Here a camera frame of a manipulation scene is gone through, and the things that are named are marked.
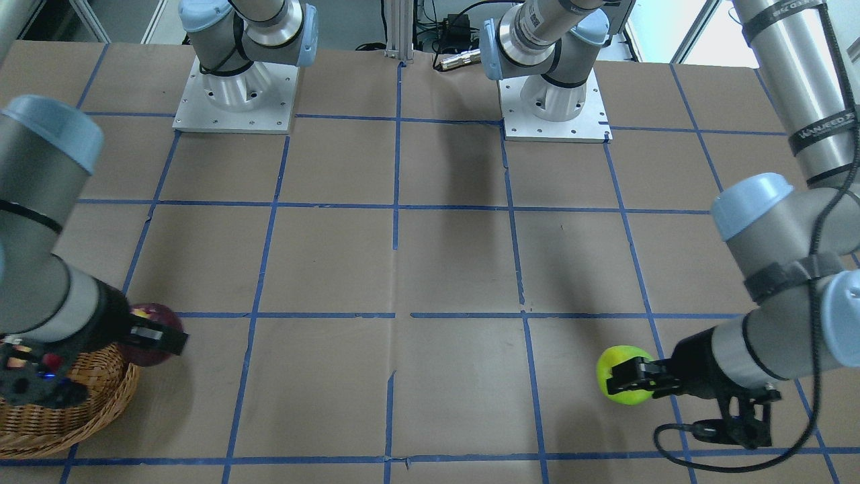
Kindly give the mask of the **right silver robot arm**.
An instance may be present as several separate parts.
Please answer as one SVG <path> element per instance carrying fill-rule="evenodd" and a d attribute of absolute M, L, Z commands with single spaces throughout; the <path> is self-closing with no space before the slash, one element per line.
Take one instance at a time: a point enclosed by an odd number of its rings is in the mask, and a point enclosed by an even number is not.
<path fill-rule="evenodd" d="M 182 132 L 285 134 L 298 68 L 318 47 L 304 1 L 182 1 L 196 50 L 174 127 Z M 181 355 L 187 342 L 164 307 L 116 310 L 113 289 L 54 253 L 94 173 L 104 135 L 78 108 L 22 95 L 2 110 L 2 382 L 54 380 L 82 352 L 118 343 L 135 364 Z"/>

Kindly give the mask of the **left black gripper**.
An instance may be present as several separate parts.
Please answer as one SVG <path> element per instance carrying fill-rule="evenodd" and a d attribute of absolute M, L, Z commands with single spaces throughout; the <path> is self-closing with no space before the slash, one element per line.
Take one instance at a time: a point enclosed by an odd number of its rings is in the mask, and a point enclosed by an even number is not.
<path fill-rule="evenodd" d="M 686 337 L 676 344 L 672 356 L 663 360 L 630 358 L 610 368 L 606 379 L 609 396 L 649 391 L 654 397 L 691 395 L 700 399 L 746 395 L 723 372 L 712 348 L 714 328 Z"/>

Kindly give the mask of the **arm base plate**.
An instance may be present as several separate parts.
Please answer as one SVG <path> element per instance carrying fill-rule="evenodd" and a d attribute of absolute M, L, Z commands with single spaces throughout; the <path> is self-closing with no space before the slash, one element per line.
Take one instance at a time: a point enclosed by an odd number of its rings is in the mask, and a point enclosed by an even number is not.
<path fill-rule="evenodd" d="M 605 143 L 613 140 L 594 70 L 571 89 L 543 77 L 497 82 L 505 138 L 522 142 Z"/>
<path fill-rule="evenodd" d="M 301 68 L 255 63 L 233 77 L 203 74 L 194 59 L 172 127 L 197 134 L 289 134 Z"/>

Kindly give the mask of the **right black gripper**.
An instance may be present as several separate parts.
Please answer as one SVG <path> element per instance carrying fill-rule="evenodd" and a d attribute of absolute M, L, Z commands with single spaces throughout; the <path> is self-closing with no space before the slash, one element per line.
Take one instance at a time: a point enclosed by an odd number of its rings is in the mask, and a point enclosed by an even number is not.
<path fill-rule="evenodd" d="M 70 329 L 68 337 L 42 344 L 40 371 L 63 377 L 82 353 L 113 343 L 125 344 L 125 356 L 180 356 L 188 341 L 176 316 L 140 316 L 118 289 L 96 279 L 80 279 L 61 310 L 49 322 Z"/>

